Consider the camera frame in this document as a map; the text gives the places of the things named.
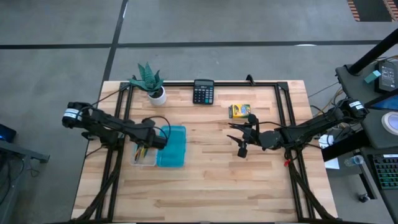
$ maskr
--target calculator keypad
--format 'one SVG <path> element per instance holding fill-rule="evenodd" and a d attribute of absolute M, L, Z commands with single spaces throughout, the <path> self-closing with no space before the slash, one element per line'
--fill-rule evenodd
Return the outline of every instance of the calculator keypad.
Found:
<path fill-rule="evenodd" d="M 193 103 L 196 104 L 213 104 L 214 88 L 213 86 L 195 85 L 193 89 Z"/>

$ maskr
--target wooden table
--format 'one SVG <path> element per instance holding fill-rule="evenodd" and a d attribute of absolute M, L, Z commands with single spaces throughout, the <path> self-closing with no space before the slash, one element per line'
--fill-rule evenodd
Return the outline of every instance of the wooden table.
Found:
<path fill-rule="evenodd" d="M 312 118 L 304 82 L 288 83 L 296 122 L 300 124 Z M 101 98 L 116 91 L 119 84 L 105 82 Z M 260 121 L 279 123 L 274 89 L 218 86 L 212 106 L 194 105 L 192 87 L 170 86 L 165 89 L 166 103 L 154 107 L 146 93 L 135 88 L 130 118 L 141 122 L 142 118 L 162 115 L 172 125 L 184 125 L 187 129 L 185 165 L 181 169 L 132 166 L 130 159 L 134 143 L 127 139 L 114 222 L 297 221 L 289 171 L 284 166 L 284 149 L 263 152 L 258 146 L 249 146 L 247 158 L 242 159 L 236 155 L 237 144 L 226 136 L 242 136 L 241 132 L 227 125 L 231 122 L 228 106 L 235 103 L 250 104 L 252 113 Z M 98 108 L 113 114 L 116 100 L 117 95 L 109 97 Z M 165 125 L 161 119 L 154 120 L 156 126 Z M 234 122 L 243 123 L 244 119 Z M 275 127 L 273 124 L 262 124 L 261 131 Z M 99 145 L 99 142 L 91 142 L 88 152 Z M 303 157 L 312 191 L 321 204 L 336 216 L 321 151 L 307 147 Z M 105 158 L 106 149 L 102 149 L 85 160 L 72 218 L 78 217 L 98 193 Z M 302 193 L 301 198 L 303 210 L 306 211 Z M 105 211 L 108 200 L 105 200 Z"/>

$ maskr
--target keyboard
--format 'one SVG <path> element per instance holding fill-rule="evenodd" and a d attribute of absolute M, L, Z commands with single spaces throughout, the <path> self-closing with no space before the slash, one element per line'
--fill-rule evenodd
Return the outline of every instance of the keyboard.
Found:
<path fill-rule="evenodd" d="M 398 189 L 398 157 L 375 156 L 373 165 L 381 189 Z"/>

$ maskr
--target calculator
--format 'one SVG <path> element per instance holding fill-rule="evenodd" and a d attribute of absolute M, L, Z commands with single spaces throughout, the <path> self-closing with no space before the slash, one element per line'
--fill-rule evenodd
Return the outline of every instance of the calculator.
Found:
<path fill-rule="evenodd" d="M 193 103 L 212 105 L 214 100 L 214 81 L 197 79 L 193 81 Z"/>

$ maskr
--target gray concrete floor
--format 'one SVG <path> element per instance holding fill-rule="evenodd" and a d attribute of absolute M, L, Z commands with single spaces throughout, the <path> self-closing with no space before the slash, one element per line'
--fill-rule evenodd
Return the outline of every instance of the gray concrete floor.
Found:
<path fill-rule="evenodd" d="M 0 0 L 1 44 L 110 44 L 122 0 Z M 345 0 L 130 0 L 120 43 L 382 39 L 392 22 L 355 22 Z M 309 95 L 336 82 L 335 67 L 372 45 L 117 49 L 110 80 L 150 62 L 167 80 L 305 80 Z M 69 101 L 98 97 L 109 49 L 0 50 L 0 123 L 17 143 L 51 155 L 26 177 L 13 223 L 70 218 L 87 142 L 61 125 Z M 388 55 L 398 54 L 394 47 Z M 310 98 L 323 107 L 339 86 Z M 340 218 L 389 223 L 380 200 L 359 204 L 355 177 L 330 179 Z"/>

